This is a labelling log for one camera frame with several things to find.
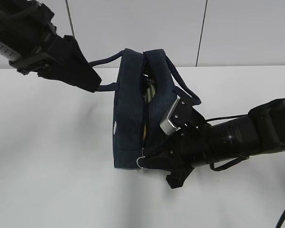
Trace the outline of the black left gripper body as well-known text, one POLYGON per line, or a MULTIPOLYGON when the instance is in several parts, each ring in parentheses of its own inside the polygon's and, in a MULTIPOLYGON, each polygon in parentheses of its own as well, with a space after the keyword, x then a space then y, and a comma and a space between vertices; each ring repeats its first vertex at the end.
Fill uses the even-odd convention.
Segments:
POLYGON ((38 44, 9 65, 23 75, 36 72, 42 78, 71 78, 74 69, 74 37, 46 34, 38 44))

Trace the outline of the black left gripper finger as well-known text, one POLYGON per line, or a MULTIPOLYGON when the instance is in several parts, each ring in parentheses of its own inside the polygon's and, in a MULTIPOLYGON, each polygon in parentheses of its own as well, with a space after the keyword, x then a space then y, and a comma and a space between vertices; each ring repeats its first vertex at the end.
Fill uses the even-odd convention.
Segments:
POLYGON ((92 93, 100 86, 100 76, 89 65, 73 36, 56 37, 46 53, 50 56, 50 63, 39 71, 40 77, 92 93))

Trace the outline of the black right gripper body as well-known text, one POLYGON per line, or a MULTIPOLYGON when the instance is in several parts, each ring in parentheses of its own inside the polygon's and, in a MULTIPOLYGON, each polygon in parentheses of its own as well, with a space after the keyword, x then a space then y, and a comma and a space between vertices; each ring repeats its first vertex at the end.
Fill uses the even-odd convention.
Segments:
POLYGON ((166 135, 160 127, 154 133, 154 154, 166 153, 173 157, 175 167, 193 168, 214 163, 214 126, 205 124, 198 128, 179 129, 166 135))

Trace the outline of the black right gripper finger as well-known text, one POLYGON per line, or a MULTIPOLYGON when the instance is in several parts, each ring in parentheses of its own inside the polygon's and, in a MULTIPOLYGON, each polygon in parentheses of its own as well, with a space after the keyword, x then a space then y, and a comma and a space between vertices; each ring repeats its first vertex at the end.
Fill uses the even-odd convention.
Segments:
POLYGON ((142 169, 172 171, 173 164, 173 157, 163 152, 139 157, 139 168, 142 169))
POLYGON ((169 175, 166 176, 166 181, 171 189, 180 188, 185 180, 189 177, 195 168, 191 166, 175 167, 169 175))

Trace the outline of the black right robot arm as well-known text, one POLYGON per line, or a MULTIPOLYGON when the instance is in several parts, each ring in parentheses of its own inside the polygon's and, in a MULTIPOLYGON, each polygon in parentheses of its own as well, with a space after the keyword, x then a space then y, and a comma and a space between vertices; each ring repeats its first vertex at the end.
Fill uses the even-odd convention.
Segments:
POLYGON ((215 125, 194 105, 190 95, 178 95, 160 123, 165 142, 136 161, 142 169, 167 171, 171 188, 182 187, 199 166, 223 171, 251 156, 285 151, 285 98, 259 105, 247 114, 220 117, 215 125))

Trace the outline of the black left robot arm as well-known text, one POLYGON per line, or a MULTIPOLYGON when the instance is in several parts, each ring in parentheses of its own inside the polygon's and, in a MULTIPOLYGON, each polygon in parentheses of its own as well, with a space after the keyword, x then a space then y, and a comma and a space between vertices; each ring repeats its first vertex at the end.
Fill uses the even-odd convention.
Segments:
POLYGON ((57 34, 54 12, 37 0, 0 0, 0 55, 23 75, 37 73, 88 92, 101 84, 74 36, 57 34))

